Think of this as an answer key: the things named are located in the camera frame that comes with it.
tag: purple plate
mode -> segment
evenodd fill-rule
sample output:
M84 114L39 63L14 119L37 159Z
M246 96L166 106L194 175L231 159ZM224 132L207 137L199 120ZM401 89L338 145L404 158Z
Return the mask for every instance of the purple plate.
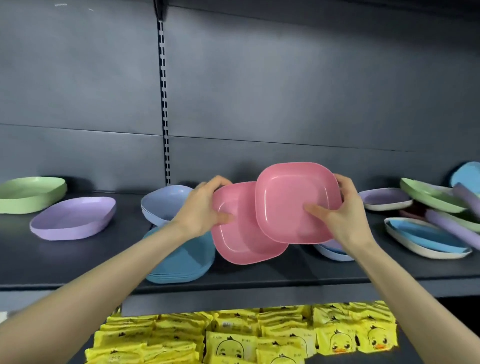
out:
M76 240L102 231L116 209L111 197L79 197L58 202L30 221L33 234L45 240Z
M359 193L367 210L387 211L409 207L413 200L400 188L387 187Z
M450 218L443 217L434 210L427 210L425 217L429 223L438 226L439 228L464 241L471 247L480 250L480 235L468 230L467 228L464 228Z
M470 207L470 210L478 218L480 218L480 197L478 197L460 182L453 187L452 192L453 196L463 200L468 205L468 207Z

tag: forearm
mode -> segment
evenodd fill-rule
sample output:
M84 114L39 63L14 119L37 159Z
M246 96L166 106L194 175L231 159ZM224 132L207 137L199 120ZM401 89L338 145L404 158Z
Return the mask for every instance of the forearm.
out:
M65 363L168 254L187 240L169 224L0 326L0 361Z
M377 244L367 246L352 252L353 256L422 360L427 364L478 363L480 339Z

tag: hand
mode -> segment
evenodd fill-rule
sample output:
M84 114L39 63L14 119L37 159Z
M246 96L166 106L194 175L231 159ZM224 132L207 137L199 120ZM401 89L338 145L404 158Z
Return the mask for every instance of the hand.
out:
M335 177L343 196L342 206L338 210L329 210L315 204L305 204L305 210L323 221L349 254L358 247L376 244L363 202L352 180L340 174Z
M188 239L201 236L216 224L228 224L234 217L231 214L212 209L213 192L220 187L232 184L222 176L216 176L209 182L199 184L187 197L180 211L173 218L185 229Z

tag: person's right hand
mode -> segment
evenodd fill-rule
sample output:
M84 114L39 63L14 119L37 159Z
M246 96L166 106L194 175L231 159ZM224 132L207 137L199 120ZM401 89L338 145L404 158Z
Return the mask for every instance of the person's right hand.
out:
M315 204L305 204L305 210L323 221L349 254L356 248L376 244L363 202L352 180L340 174L335 177L343 196L342 206L338 210L329 210Z

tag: stack of blue plates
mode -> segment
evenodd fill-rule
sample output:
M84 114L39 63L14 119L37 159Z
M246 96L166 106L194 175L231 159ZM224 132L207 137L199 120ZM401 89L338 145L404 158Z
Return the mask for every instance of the stack of blue plates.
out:
M153 234L161 227L151 229L145 236ZM152 283L185 283L203 276L213 264L215 246L212 234L188 240L174 250L146 277Z
M336 260L337 262L351 262L354 260L351 256L345 253L342 246L334 239L327 241L323 244L314 244L321 255L326 256L329 259Z

